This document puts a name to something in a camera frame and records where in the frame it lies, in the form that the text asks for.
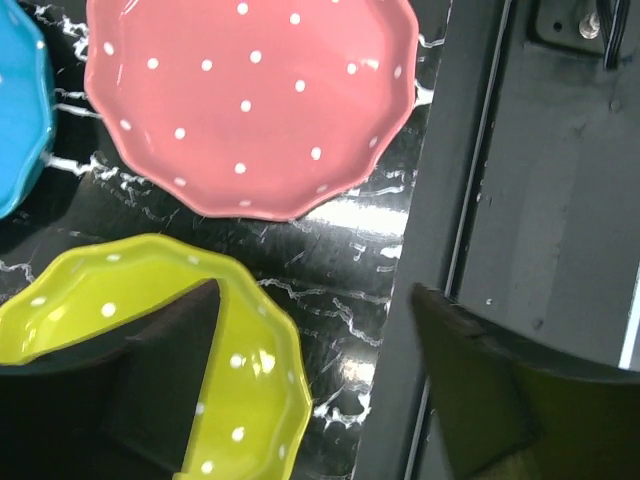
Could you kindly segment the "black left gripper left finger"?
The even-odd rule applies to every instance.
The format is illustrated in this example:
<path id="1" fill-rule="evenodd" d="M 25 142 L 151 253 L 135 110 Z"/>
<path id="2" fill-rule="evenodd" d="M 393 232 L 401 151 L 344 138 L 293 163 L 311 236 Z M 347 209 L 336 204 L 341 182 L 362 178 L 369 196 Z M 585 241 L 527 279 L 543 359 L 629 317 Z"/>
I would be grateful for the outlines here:
<path id="1" fill-rule="evenodd" d="M 170 479 L 221 305 L 215 280 L 109 332 L 1 368 L 4 479 Z"/>

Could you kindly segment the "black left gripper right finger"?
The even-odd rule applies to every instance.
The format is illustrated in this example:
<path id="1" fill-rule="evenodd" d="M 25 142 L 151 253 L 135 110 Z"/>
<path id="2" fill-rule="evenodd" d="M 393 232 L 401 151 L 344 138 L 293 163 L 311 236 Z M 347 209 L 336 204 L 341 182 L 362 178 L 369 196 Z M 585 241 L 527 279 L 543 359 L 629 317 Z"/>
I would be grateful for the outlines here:
<path id="1" fill-rule="evenodd" d="M 454 478 L 638 478 L 638 372 L 537 343 L 422 284 L 411 305 Z"/>

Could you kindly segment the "green polka dot plate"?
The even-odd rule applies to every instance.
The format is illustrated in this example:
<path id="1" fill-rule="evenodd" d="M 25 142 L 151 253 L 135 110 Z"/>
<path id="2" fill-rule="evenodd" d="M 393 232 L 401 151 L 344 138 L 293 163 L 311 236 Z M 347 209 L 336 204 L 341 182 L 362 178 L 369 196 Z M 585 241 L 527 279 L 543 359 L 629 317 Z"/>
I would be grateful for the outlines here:
<path id="1" fill-rule="evenodd" d="M 311 416 L 300 337 L 235 259 L 160 234 L 71 249 L 1 308 L 1 368 L 138 319 L 215 280 L 221 305 L 186 455 L 170 479 L 286 479 Z"/>

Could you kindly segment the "pink polka dot plate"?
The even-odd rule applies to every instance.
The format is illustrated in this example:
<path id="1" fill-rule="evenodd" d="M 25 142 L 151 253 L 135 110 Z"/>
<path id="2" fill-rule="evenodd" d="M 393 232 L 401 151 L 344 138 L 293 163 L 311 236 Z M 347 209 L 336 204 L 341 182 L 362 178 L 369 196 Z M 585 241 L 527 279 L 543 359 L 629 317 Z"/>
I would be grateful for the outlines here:
<path id="1" fill-rule="evenodd" d="M 123 162 L 206 217 L 362 184 L 416 99 L 407 1 L 90 1 L 84 85 Z"/>

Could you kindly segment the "blue polka dot plate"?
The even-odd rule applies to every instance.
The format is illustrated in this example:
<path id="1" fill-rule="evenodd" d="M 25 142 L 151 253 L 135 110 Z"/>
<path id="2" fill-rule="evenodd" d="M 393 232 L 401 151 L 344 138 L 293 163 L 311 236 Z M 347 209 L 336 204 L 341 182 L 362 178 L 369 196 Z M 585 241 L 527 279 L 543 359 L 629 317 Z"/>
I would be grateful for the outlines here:
<path id="1" fill-rule="evenodd" d="M 53 69 L 45 38 L 16 1 L 1 3 L 1 216 L 30 194 L 56 131 Z"/>

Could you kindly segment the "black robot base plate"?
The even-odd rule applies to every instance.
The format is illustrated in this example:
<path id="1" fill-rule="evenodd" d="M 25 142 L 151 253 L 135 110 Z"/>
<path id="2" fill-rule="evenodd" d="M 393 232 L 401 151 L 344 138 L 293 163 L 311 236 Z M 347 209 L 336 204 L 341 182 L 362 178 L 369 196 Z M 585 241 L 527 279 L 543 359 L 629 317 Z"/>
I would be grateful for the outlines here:
<path id="1" fill-rule="evenodd" d="M 639 374 L 637 2 L 451 5 L 358 479 L 456 479 L 416 284 Z"/>

